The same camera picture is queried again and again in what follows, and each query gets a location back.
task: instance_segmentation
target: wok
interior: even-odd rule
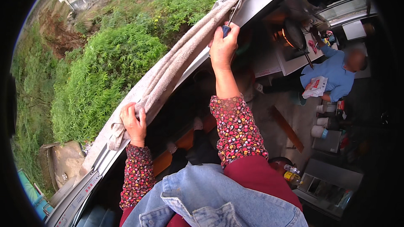
[[[300,28],[300,23],[291,19],[285,19],[282,32],[286,41],[292,47],[303,51],[307,61],[309,62],[310,67],[313,68],[313,64],[311,63],[309,56],[305,52],[307,43],[303,31]]]

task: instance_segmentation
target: concrete floor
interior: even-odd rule
[[[311,148],[313,137],[310,135],[310,130],[316,124],[316,106],[320,104],[320,98],[311,97],[307,99],[304,106],[298,106],[291,102],[289,92],[266,95],[255,93],[255,98],[249,103],[249,106],[252,109],[255,123],[264,138],[264,145],[270,158],[283,156],[296,163],[300,170],[306,167],[308,159],[313,154]],[[302,153],[297,149],[289,149],[293,147],[292,142],[269,115],[269,108],[272,105],[275,105],[303,143]]]
[[[70,178],[78,174],[83,161],[83,153],[76,141],[69,141],[64,146],[58,145],[53,147],[53,169],[59,188]],[[64,173],[68,176],[67,180],[64,180],[62,177]]]

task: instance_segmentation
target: light blue denim jacket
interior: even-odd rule
[[[188,164],[154,185],[122,227],[166,227],[175,213],[192,227],[307,226],[295,205],[241,186],[220,165]]]

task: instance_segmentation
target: hand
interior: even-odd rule
[[[121,111],[121,119],[124,126],[130,135],[130,144],[138,147],[145,146],[146,137],[146,112],[144,108],[140,109],[139,119],[137,120],[134,114],[134,106],[136,103],[131,102],[126,104]]]
[[[311,32],[313,35],[317,35],[317,36],[318,36],[318,29],[317,29],[317,27],[312,26],[312,27],[310,28],[310,32]]]
[[[304,90],[308,90],[311,86],[311,83],[307,84],[306,87],[304,88]]]
[[[240,27],[234,23],[230,23],[231,31],[223,38],[223,30],[221,27],[216,28],[215,36],[209,43],[210,60],[214,71],[230,70],[231,59],[237,49],[237,36]]]

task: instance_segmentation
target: man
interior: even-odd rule
[[[300,77],[283,77],[274,79],[272,86],[262,86],[255,84],[255,89],[261,93],[268,94],[284,91],[303,91],[309,87],[310,80],[315,77],[327,77],[325,91],[331,91],[330,94],[324,93],[321,99],[328,102],[336,102],[343,96],[349,94],[354,83],[355,72],[364,70],[366,63],[366,48],[363,44],[358,44],[349,49],[348,52],[335,50],[327,46],[318,35],[318,30],[313,27],[310,29],[313,37],[318,42],[321,51],[328,57],[323,63],[313,64],[314,68],[307,65],[301,71]]]

